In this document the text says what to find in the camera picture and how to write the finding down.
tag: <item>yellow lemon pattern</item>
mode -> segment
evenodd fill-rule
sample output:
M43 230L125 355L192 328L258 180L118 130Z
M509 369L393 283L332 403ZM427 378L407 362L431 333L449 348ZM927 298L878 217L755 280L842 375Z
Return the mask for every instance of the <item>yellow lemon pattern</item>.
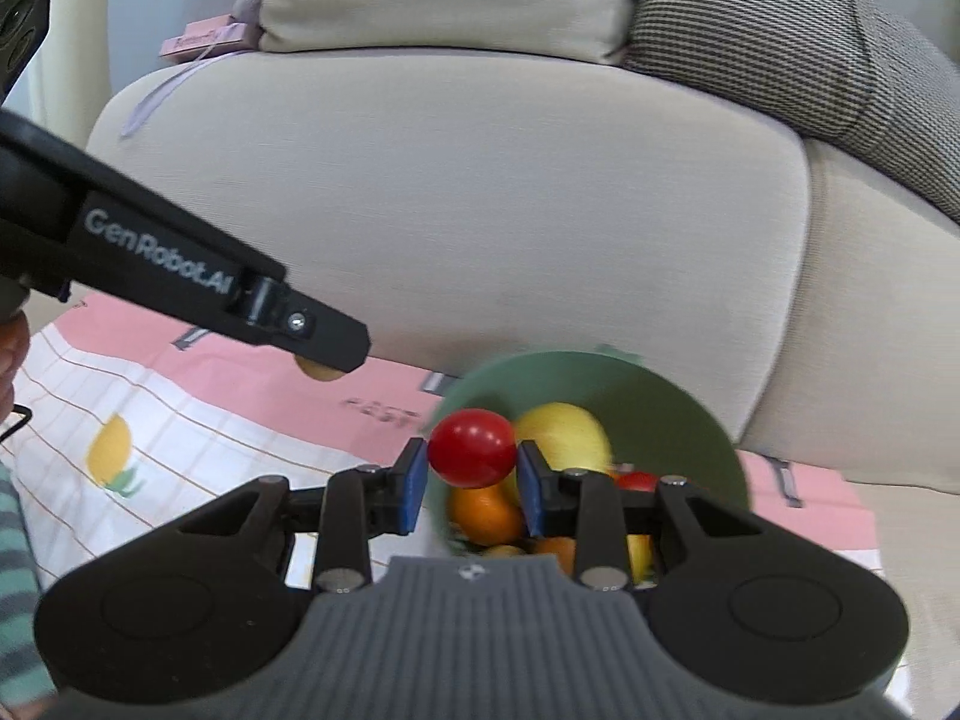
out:
M127 468L132 451L130 425L120 415L113 415L86 452L86 468L93 481L123 498L134 495L142 483L136 484L136 470Z

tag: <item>pink blanket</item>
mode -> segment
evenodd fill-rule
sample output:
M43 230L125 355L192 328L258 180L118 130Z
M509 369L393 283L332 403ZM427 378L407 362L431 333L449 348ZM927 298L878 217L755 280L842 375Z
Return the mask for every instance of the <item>pink blanket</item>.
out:
M21 492L43 576L53 581L253 477L323 485L359 463L390 464L436 403L438 373L370 360L332 383L291 357L244 346L104 295L35 336L17 382L35 419L0 448ZM755 511L880 572L872 513L835 471L740 452ZM393 555L440 555L419 519L371 543L376 576ZM288 581L301 584L302 539ZM899 669L891 695L904 699Z

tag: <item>gray patterned pillow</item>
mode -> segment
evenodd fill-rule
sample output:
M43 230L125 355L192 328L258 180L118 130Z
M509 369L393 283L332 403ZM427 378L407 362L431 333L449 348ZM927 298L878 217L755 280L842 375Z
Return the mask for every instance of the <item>gray patterned pillow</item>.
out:
M638 0L623 67L833 143L960 223L960 74L874 0Z

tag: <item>human hand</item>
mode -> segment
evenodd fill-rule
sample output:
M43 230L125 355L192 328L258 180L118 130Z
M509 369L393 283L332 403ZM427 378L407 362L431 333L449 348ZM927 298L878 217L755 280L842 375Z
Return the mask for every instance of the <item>human hand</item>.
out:
M0 707L0 720L37 720L47 709L53 707L55 702L56 696L44 696L19 707Z
M13 410L13 377L29 349L27 317L18 314L6 324L0 324L0 420L10 416Z

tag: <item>cherry tomato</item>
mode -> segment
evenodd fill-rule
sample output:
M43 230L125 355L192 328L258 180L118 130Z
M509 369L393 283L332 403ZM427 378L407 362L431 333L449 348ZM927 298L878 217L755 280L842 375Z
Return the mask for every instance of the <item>cherry tomato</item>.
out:
M656 490L658 476L654 476L646 471L632 471L623 476L618 476L616 485L621 490L640 490L641 493L652 493Z
M462 409L433 429L426 457L440 479L455 488L488 488L517 464L510 421L485 409Z

